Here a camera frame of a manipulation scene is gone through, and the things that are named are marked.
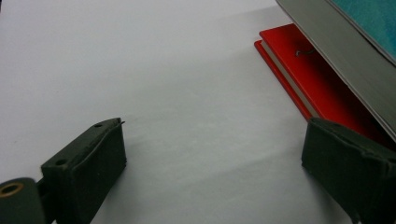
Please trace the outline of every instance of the brass screw hole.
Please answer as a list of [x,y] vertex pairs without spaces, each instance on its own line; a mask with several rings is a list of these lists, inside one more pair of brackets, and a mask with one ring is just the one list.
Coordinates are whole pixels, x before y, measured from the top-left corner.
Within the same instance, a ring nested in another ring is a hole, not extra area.
[[7,185],[3,186],[2,188],[0,188],[0,198],[6,198],[9,196],[12,196],[12,195],[18,193],[19,191],[21,191],[21,189],[23,189],[22,183],[14,182],[14,183],[7,184]]

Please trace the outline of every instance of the red book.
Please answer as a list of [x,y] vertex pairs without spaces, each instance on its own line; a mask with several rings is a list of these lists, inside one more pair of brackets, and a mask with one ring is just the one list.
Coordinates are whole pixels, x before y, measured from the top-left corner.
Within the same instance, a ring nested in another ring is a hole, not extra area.
[[393,148],[374,117],[294,24],[260,36],[256,49],[306,119],[329,119]]

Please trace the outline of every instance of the white table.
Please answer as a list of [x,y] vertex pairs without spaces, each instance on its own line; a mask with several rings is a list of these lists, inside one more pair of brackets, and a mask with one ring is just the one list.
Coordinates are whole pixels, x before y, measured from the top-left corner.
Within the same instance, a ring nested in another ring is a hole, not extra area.
[[121,117],[128,166],[92,223],[350,223],[253,47],[289,22],[274,0],[4,1],[0,182]]

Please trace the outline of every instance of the gray book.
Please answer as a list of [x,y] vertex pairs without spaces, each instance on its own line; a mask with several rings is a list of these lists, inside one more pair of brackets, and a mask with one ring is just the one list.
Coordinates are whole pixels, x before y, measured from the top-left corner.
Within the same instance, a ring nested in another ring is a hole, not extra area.
[[276,0],[396,141],[396,67],[327,0]]

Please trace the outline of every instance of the small pin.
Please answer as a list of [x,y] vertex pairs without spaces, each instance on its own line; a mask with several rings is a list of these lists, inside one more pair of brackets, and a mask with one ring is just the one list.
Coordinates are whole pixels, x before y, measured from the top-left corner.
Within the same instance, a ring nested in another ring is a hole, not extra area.
[[311,54],[313,52],[317,51],[316,49],[311,49],[309,51],[303,51],[303,50],[296,50],[296,57],[298,57],[300,54]]

